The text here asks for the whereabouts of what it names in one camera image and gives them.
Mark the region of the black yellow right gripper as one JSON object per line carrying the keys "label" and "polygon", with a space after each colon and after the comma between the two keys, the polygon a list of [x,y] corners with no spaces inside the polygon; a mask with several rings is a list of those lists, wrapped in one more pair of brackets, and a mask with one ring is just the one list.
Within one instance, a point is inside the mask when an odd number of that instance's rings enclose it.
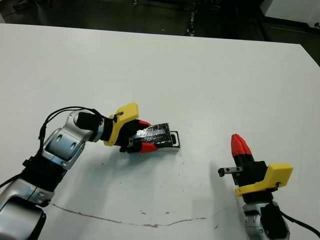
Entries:
{"label": "black yellow right gripper", "polygon": [[288,163],[266,165],[255,161],[246,141],[238,134],[231,136],[231,154],[236,167],[218,170],[220,177],[231,174],[237,186],[235,193],[244,200],[272,200],[273,192],[285,187],[293,167]]}

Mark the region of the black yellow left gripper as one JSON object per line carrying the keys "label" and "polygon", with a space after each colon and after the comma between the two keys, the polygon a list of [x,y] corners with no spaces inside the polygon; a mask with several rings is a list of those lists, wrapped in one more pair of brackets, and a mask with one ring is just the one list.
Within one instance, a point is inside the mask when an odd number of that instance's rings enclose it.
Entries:
{"label": "black yellow left gripper", "polygon": [[[104,140],[103,143],[105,146],[113,146],[116,144],[116,141],[119,137],[122,127],[139,117],[139,109],[136,102],[131,102],[127,105],[120,107],[112,118],[112,131],[108,140]],[[144,130],[150,127],[149,122],[138,120],[138,130]],[[158,150],[158,147],[152,143],[142,142],[141,149],[139,153],[151,153]]]}

